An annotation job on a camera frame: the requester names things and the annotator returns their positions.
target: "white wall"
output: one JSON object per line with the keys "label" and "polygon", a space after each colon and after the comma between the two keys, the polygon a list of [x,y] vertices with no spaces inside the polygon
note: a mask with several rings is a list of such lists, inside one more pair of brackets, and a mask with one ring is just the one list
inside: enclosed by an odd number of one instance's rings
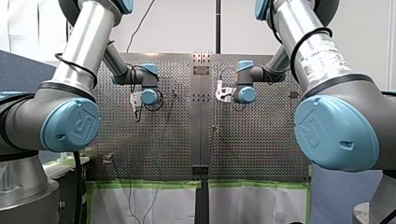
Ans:
{"label": "white wall", "polygon": [[[125,52],[150,0],[135,0],[111,38]],[[254,18],[255,0],[222,0],[222,53],[273,54],[278,48],[266,22]],[[393,0],[341,0],[331,28],[355,72],[382,90],[396,89]],[[215,51],[215,0],[157,0],[134,37],[131,52]],[[65,44],[65,20],[57,0],[0,0],[0,49],[44,62]]]}
{"label": "white wall", "polygon": [[[126,51],[150,2],[136,0],[135,11],[113,30],[111,38],[119,51]],[[157,0],[134,37],[130,52],[192,53],[214,48],[215,1]]]}
{"label": "white wall", "polygon": [[0,50],[56,64],[63,52],[66,19],[58,0],[0,0]]}
{"label": "white wall", "polygon": [[[137,0],[135,12],[113,31],[119,51],[126,50],[149,2]],[[391,2],[341,0],[330,25],[336,45],[354,71],[371,76],[380,89],[387,88],[389,79]],[[222,53],[273,54],[277,50],[279,44],[266,22],[255,20],[254,5],[255,0],[222,1]],[[135,36],[131,52],[215,51],[215,19],[214,0],[157,0]]]}

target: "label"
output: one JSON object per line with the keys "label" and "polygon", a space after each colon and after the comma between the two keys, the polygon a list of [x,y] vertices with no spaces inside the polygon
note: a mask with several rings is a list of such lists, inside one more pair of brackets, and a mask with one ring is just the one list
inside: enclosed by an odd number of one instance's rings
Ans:
{"label": "label", "polygon": [[309,82],[340,77],[345,71],[352,72],[332,41],[321,41],[320,45],[320,48],[315,48],[311,54],[299,60]]}

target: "blue joint cap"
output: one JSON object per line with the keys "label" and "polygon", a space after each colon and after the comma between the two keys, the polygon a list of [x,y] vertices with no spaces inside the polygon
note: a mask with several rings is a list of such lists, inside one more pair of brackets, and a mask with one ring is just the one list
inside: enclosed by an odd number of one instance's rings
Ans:
{"label": "blue joint cap", "polygon": [[253,103],[257,98],[257,92],[252,87],[244,87],[238,92],[239,103],[247,105]]}
{"label": "blue joint cap", "polygon": [[156,105],[160,100],[158,92],[152,89],[143,90],[140,100],[144,105]]}
{"label": "blue joint cap", "polygon": [[294,123],[305,156],[325,169],[365,171],[378,160],[375,130],[359,110],[343,100],[312,96],[297,107]]}
{"label": "blue joint cap", "polygon": [[113,0],[113,2],[118,6],[122,14],[127,15],[134,11],[134,0]]}
{"label": "blue joint cap", "polygon": [[47,116],[41,127],[41,144],[53,152],[79,151],[99,131],[99,108],[86,98],[65,101]]}
{"label": "blue joint cap", "polygon": [[256,0],[255,15],[258,21],[267,19],[267,11],[271,0]]}
{"label": "blue joint cap", "polygon": [[149,70],[150,73],[154,74],[155,76],[158,76],[158,74],[159,74],[158,66],[155,63],[142,63],[142,67]]}
{"label": "blue joint cap", "polygon": [[242,70],[248,69],[248,68],[253,67],[253,66],[254,66],[254,62],[253,61],[249,61],[249,60],[247,60],[247,61],[239,61],[236,64],[236,71],[240,72]]}

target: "perforated metal panel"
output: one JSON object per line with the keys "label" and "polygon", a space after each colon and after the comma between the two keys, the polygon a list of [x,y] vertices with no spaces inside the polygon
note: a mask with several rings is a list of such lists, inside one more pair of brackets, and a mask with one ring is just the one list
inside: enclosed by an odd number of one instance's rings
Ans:
{"label": "perforated metal panel", "polygon": [[[209,163],[210,178],[306,181],[308,162],[293,133],[293,113],[300,99],[290,98],[296,91],[301,96],[301,90],[292,77],[272,86],[255,84],[257,102],[242,108],[215,100],[219,73],[225,85],[232,86],[239,60],[264,63],[270,57],[210,55],[210,62],[201,62],[209,66],[209,75],[194,75],[193,67],[199,65],[196,57],[123,55],[131,64],[156,63],[160,69],[163,108],[144,109],[139,123],[129,102],[130,87],[114,85],[110,72],[101,67],[95,95],[102,125],[93,145],[98,156],[88,178],[191,179],[193,165]],[[109,154],[114,162],[103,163]]]}
{"label": "perforated metal panel", "polygon": [[[162,109],[143,109],[140,122],[130,103],[131,87],[114,85],[103,64],[95,90],[101,109],[101,129],[97,137],[97,159],[89,169],[89,179],[191,178],[191,60],[190,55],[124,55],[130,64],[156,63]],[[103,163],[113,154],[112,163]]]}
{"label": "perforated metal panel", "polygon": [[[247,56],[212,58],[212,92],[220,73],[226,86],[236,81],[238,60]],[[256,57],[256,63],[267,61]],[[282,83],[257,83],[257,101],[246,107],[214,101],[211,108],[210,178],[306,181],[308,162],[293,132],[293,113],[300,103],[290,97],[301,89],[292,76]]]}

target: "white curtain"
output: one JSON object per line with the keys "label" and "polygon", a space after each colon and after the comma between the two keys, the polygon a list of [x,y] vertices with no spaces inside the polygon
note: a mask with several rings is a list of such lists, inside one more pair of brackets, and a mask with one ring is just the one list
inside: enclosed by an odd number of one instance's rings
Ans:
{"label": "white curtain", "polygon": [[66,19],[58,0],[0,0],[0,50],[56,64],[63,52]]}

